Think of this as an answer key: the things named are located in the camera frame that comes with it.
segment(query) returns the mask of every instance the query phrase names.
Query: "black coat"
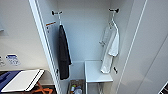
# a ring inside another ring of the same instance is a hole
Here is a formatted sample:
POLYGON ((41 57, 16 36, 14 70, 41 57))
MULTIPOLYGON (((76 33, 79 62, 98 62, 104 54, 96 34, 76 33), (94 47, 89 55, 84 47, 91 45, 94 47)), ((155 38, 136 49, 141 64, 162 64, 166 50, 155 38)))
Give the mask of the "black coat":
POLYGON ((62 25, 59 26, 59 72, 60 79, 67 79, 69 77, 69 65, 71 59, 69 55, 68 43, 66 34, 62 25))

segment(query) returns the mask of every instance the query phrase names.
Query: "shelf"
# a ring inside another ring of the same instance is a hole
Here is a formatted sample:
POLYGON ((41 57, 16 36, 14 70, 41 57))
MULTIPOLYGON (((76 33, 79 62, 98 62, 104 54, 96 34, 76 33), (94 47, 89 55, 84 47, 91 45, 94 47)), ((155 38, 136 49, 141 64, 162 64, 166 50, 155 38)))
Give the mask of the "shelf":
POLYGON ((85 61, 86 83, 113 81, 110 73, 104 74, 100 71, 101 65, 101 61, 85 61))

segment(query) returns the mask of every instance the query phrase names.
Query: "blue object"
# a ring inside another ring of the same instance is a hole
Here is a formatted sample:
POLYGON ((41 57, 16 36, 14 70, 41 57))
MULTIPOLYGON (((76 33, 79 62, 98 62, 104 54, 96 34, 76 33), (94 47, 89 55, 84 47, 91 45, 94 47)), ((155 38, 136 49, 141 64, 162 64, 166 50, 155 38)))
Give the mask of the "blue object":
POLYGON ((9 71, 0 76, 0 91, 19 73, 20 71, 9 71))

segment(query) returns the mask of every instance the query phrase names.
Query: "closet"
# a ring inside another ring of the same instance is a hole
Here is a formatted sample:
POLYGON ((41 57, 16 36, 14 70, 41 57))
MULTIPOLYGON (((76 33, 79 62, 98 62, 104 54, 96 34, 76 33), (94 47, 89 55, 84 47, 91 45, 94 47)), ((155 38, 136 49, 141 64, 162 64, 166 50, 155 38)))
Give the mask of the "closet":
MULTIPOLYGON (((109 73, 113 80, 99 84, 102 92, 156 94, 167 82, 168 77, 164 75, 168 73, 164 71, 168 57, 166 28, 168 13, 164 12, 167 9, 166 0, 162 2, 29 0, 29 2, 38 32, 41 32, 39 35, 43 36, 41 40, 46 42, 43 46, 49 51, 49 66, 58 94, 66 94, 70 80, 86 78, 86 62, 101 61, 103 47, 99 42, 112 17, 109 9, 119 9, 114 21, 119 29, 120 43, 119 54, 114 57, 109 73), (60 24, 65 29, 72 63, 69 66, 69 78, 65 80, 59 79, 58 68, 60 24)), ((87 91, 88 94, 99 94, 96 83, 88 84, 87 91)))

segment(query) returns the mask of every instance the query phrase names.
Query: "wall hook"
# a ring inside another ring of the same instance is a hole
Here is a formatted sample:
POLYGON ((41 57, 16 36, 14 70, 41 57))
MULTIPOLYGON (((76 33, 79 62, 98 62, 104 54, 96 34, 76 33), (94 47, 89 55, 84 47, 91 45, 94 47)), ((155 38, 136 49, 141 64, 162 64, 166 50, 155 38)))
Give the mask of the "wall hook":
POLYGON ((60 12, 54 12, 54 11, 52 11, 52 12, 51 12, 52 15, 61 14, 61 13, 62 13, 62 11, 60 11, 60 12))
POLYGON ((119 12, 119 8, 118 9, 116 9, 116 10, 114 10, 114 9, 109 9, 110 11, 116 11, 116 13, 118 13, 119 12))

